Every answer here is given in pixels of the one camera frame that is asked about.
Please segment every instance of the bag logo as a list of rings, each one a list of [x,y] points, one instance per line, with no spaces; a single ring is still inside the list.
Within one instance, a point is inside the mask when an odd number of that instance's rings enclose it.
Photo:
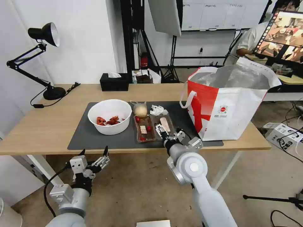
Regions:
[[[227,106],[220,106],[220,109],[219,109],[220,114],[223,114],[223,113],[225,114],[226,111],[227,111]]]

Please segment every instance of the tissue box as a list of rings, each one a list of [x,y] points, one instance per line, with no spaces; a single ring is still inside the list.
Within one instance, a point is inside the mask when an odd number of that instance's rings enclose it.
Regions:
[[[102,74],[100,84],[102,91],[128,91],[128,74],[119,73],[120,78],[109,78],[108,73]]]
[[[289,135],[293,132],[296,132],[297,130],[290,128],[282,123],[267,123],[266,125],[263,126],[263,128],[268,130],[265,134],[265,139],[271,142],[273,145],[276,145],[280,149],[281,149],[280,147],[280,141],[281,141],[281,146],[285,151],[292,146],[296,146],[297,142],[300,141],[303,137],[303,135],[300,132]]]

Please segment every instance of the gray mat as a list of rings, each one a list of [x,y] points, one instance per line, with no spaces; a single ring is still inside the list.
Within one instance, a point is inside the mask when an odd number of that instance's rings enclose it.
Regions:
[[[128,148],[163,148],[162,141],[139,143],[136,140],[136,127],[133,115],[131,116],[127,129],[119,134],[107,136],[99,133],[95,126],[88,120],[87,113],[96,102],[90,102],[86,107],[77,129],[68,145],[68,150],[82,149],[104,149],[108,145],[109,149]],[[188,115],[187,109],[180,108],[179,102],[147,102],[147,108],[151,105],[163,106],[169,112],[169,116],[175,128],[184,129],[192,138],[198,136],[196,129]],[[223,146],[222,141],[205,141],[205,147]]]

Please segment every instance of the lamp arm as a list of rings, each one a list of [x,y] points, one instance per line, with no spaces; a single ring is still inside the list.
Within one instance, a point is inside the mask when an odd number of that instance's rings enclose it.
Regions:
[[[36,53],[35,55],[33,55],[33,56],[31,56],[31,57],[22,59],[23,56],[25,56],[25,55],[31,53],[32,51],[34,51],[34,50],[36,50],[36,49],[38,49],[38,48],[41,50],[40,52]],[[47,83],[47,82],[45,82],[44,80],[42,80],[42,79],[40,79],[40,78],[38,78],[38,77],[35,77],[35,76],[33,76],[32,74],[30,74],[30,73],[24,71],[23,69],[20,69],[20,67],[19,67],[20,65],[22,65],[22,64],[24,64],[25,62],[28,62],[29,60],[31,60],[31,59],[37,57],[38,55],[44,53],[45,51],[46,51],[46,44],[45,44],[45,43],[40,43],[40,44],[38,44],[37,46],[35,46],[34,48],[32,48],[32,49],[30,49],[29,51],[25,52],[24,54],[22,54],[22,55],[16,57],[16,58],[13,59],[13,60],[8,61],[8,62],[6,63],[6,65],[7,65],[9,68],[11,68],[11,69],[13,69],[13,70],[15,70],[15,71],[17,71],[17,72],[19,72],[19,73],[21,73],[21,74],[27,76],[28,78],[30,78],[30,79],[36,81],[37,83],[39,83],[39,84],[41,84],[41,85],[43,85],[43,86],[45,86],[45,87],[47,87],[47,88],[51,88],[51,87],[53,87],[53,86],[51,85],[50,82]]]

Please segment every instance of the table leg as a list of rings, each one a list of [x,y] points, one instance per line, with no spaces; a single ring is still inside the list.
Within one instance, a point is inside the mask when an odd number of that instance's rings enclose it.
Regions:
[[[211,183],[211,187],[214,189],[218,189],[218,187],[221,185],[227,174],[230,172],[231,168],[234,166],[240,155],[242,154],[242,151],[237,151],[235,153],[232,153],[231,156],[228,158],[227,162],[224,164],[224,166],[221,168],[221,170],[218,172],[217,176],[214,178],[214,180]]]
[[[46,176],[47,179],[50,179],[55,175],[55,171],[48,164],[45,158],[42,155],[27,155],[29,159],[34,163],[34,165]],[[55,185],[63,184],[63,181],[56,176],[51,183]]]

